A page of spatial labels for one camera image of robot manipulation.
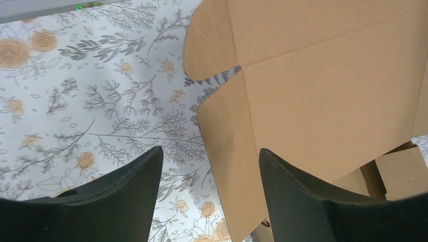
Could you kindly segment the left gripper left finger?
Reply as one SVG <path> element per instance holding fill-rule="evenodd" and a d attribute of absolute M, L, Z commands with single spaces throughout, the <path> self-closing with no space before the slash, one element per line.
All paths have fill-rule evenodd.
<path fill-rule="evenodd" d="M 156 146 L 57 197 L 1 199 L 1 241 L 148 241 L 163 158 Z"/>

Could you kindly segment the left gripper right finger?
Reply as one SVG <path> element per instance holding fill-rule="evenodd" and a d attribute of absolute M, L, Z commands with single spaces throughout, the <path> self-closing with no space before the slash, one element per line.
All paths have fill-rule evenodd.
<path fill-rule="evenodd" d="M 266 148 L 259 169 L 275 241 L 427 241 L 427 193 L 398 201 L 357 194 Z"/>

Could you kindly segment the brown cardboard box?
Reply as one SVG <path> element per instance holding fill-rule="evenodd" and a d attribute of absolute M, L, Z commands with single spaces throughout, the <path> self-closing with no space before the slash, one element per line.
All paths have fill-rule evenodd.
<path fill-rule="evenodd" d="M 184 69 L 238 72 L 197 110 L 232 241 L 273 238 L 266 148 L 342 189 L 427 193 L 412 138 L 427 135 L 427 1 L 203 1 Z"/>

